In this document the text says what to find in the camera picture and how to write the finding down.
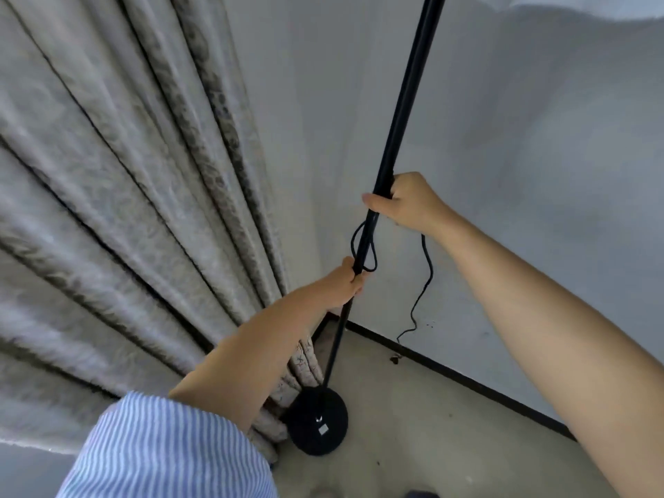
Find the black baseboard strip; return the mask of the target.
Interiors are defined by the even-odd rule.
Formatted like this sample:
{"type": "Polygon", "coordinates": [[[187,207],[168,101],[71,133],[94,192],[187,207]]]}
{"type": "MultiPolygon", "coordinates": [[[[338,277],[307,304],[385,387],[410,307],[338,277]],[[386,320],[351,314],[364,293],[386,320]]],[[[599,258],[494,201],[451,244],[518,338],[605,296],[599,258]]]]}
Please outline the black baseboard strip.
{"type": "Polygon", "coordinates": [[[382,416],[387,425],[403,429],[406,401],[419,400],[411,407],[428,408],[430,416],[438,409],[439,423],[448,420],[474,419],[491,423],[493,417],[500,424],[507,416],[489,408],[484,414],[461,413],[463,408],[484,410],[483,401],[470,400],[461,393],[466,388],[533,422],[577,442],[569,428],[525,404],[508,397],[488,386],[462,375],[449,367],[438,364],[422,354],[406,349],[399,365],[390,361],[394,351],[404,348],[386,337],[380,336],[356,323],[346,327],[344,343],[340,345],[337,370],[339,376],[332,381],[352,410],[353,419],[369,420],[369,415],[382,416]]]}

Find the person's left forearm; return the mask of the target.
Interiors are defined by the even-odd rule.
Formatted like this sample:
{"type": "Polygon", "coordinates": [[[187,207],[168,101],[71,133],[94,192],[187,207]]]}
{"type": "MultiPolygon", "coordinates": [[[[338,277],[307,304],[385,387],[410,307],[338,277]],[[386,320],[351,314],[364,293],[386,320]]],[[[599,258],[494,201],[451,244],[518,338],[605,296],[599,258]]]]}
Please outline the person's left forearm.
{"type": "Polygon", "coordinates": [[[298,343],[328,310],[321,280],[281,298],[221,340],[170,391],[169,399],[216,414],[247,432],[298,343]]]}

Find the black floor lamp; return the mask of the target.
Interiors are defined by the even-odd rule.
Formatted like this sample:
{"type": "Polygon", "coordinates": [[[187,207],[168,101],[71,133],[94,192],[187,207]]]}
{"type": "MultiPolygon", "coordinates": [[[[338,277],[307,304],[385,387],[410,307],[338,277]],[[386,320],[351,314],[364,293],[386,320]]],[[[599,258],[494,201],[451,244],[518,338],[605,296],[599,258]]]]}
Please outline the black floor lamp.
{"type": "MultiPolygon", "coordinates": [[[[445,1],[424,0],[422,6],[373,188],[375,194],[384,198],[391,197],[390,190],[394,181],[394,166],[445,1]]],[[[365,261],[369,253],[373,255],[375,266],[368,269],[368,272],[374,272],[378,267],[374,243],[377,222],[378,213],[368,211],[365,220],[353,234],[351,253],[355,276],[360,276],[366,272],[365,261]]],[[[349,414],[346,404],[342,397],[330,387],[329,383],[352,307],[353,299],[350,299],[341,309],[322,385],[306,387],[295,399],[295,404],[284,415],[291,441],[298,450],[311,457],[323,457],[334,452],[343,443],[347,435],[349,414]]]]}

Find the grey patterned curtain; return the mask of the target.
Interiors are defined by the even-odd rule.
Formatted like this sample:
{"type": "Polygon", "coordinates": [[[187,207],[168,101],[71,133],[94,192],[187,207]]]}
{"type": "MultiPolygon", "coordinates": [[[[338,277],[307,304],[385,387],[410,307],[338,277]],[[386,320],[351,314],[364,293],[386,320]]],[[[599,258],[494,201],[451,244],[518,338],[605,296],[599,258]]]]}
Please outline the grey patterned curtain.
{"type": "Polygon", "coordinates": [[[226,0],[0,0],[0,444],[76,455],[294,288],[226,0]]]}

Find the person's right forearm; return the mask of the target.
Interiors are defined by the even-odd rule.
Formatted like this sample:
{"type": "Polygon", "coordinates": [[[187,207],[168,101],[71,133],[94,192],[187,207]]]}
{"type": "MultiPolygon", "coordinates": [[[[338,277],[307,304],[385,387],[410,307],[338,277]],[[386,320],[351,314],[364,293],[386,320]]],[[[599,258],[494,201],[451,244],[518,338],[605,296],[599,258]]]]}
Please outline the person's right forearm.
{"type": "Polygon", "coordinates": [[[458,215],[417,227],[449,253],[513,358],[621,498],[664,498],[664,366],[458,215]]]}

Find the person's right hand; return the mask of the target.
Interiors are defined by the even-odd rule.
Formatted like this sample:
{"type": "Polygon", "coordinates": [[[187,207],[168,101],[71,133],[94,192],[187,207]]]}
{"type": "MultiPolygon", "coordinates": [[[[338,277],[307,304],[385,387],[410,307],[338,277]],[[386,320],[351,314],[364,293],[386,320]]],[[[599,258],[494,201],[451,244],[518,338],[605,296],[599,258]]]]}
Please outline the person's right hand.
{"type": "Polygon", "coordinates": [[[439,238],[449,227],[461,220],[417,172],[394,176],[389,196],[399,201],[397,215],[384,215],[396,224],[426,236],[439,238]]]}

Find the blue striped shirt sleeve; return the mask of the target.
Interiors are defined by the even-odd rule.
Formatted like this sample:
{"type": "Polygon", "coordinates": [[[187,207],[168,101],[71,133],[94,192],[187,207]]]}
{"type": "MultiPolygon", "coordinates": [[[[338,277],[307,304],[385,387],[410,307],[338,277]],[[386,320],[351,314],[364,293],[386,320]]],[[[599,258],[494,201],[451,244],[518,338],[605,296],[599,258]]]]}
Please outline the blue striped shirt sleeve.
{"type": "Polygon", "coordinates": [[[56,498],[278,498],[264,456],[232,422],[128,393],[98,419],[56,498]]]}

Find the person's left hand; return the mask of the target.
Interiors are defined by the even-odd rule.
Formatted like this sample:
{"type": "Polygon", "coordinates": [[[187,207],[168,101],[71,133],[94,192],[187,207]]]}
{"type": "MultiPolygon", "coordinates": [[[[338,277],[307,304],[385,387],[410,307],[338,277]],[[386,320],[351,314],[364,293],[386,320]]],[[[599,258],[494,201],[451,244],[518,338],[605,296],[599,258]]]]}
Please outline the person's left hand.
{"type": "Polygon", "coordinates": [[[323,286],[323,301],[326,309],[342,307],[345,303],[357,296],[351,294],[351,279],[352,275],[350,274],[349,269],[349,257],[347,256],[342,260],[340,266],[336,267],[330,274],[321,280],[323,286]]]}

